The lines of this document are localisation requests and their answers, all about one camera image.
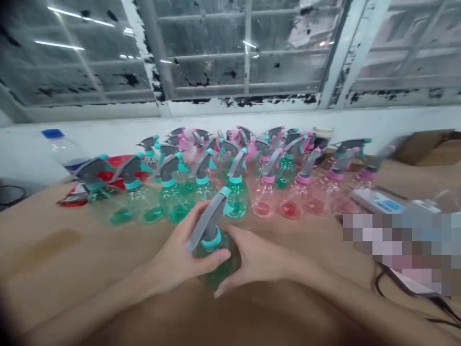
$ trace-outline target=pixelated area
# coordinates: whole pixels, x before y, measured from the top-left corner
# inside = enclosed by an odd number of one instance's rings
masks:
[[[461,301],[461,213],[344,214],[343,227],[354,249]]]

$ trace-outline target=window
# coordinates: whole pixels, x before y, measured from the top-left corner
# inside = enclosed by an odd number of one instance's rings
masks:
[[[33,121],[75,105],[179,116],[461,95],[459,0],[23,0],[0,29],[0,91]]]

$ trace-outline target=white wall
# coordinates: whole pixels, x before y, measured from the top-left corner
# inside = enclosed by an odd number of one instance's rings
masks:
[[[47,140],[40,133],[47,128],[61,129],[92,156],[102,153],[114,156],[141,151],[135,145],[140,140],[155,134],[164,139],[179,126],[216,132],[243,125],[256,134],[280,125],[301,130],[311,130],[313,126],[335,127],[333,142],[372,137],[365,153],[373,155],[414,131],[461,129],[460,112],[461,106],[381,108],[14,125],[0,128],[0,178],[21,182],[30,192],[36,192],[66,176],[67,172],[50,157]]]

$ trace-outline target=forearm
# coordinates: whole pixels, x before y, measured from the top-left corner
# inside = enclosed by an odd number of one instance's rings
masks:
[[[84,303],[66,310],[28,331],[27,346],[71,345],[90,335],[113,316],[155,292],[155,283],[145,289],[145,275],[137,270]]]
[[[338,275],[295,256],[291,278],[311,288],[330,304],[388,345],[459,345],[424,318]]]

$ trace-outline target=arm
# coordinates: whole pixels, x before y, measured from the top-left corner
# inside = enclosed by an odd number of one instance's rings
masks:
[[[202,259],[186,251],[190,234],[207,205],[207,202],[198,203],[191,210],[152,262],[83,304],[28,331],[22,337],[23,343],[30,346],[75,344],[128,307],[213,271],[231,256],[229,250],[221,249]]]
[[[297,281],[341,310],[386,345],[459,345],[443,330],[399,305],[321,268],[305,256],[255,234],[229,227],[242,256],[242,267],[215,293],[252,281]]]

